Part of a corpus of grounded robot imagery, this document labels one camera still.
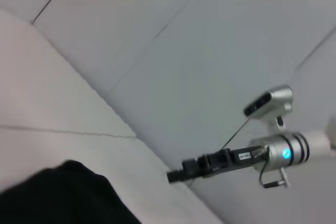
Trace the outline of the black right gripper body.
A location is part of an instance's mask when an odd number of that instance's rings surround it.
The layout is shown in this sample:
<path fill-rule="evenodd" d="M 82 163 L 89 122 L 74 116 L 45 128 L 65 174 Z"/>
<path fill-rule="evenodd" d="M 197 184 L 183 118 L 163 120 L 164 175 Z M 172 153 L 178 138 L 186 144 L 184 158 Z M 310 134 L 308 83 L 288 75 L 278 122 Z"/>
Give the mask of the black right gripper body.
<path fill-rule="evenodd" d="M 199 175 L 203 178 L 251 167 L 266 160 L 266 151 L 261 146 L 231 150 L 225 148 L 205 154 L 197 159 Z"/>

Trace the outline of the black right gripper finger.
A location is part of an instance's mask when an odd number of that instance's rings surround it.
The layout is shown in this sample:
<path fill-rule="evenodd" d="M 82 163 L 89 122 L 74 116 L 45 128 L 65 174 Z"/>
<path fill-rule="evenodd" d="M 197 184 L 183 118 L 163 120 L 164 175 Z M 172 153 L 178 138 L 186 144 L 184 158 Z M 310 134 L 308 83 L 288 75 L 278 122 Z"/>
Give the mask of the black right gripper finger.
<path fill-rule="evenodd" d="M 186 173 L 184 170 L 172 170 L 167 172 L 166 176 L 170 184 L 183 183 L 195 179 L 192 175 Z"/>
<path fill-rule="evenodd" d="M 187 159 L 182 161 L 182 168 L 186 175 L 199 175 L 201 172 L 198 160 L 196 159 Z"/>

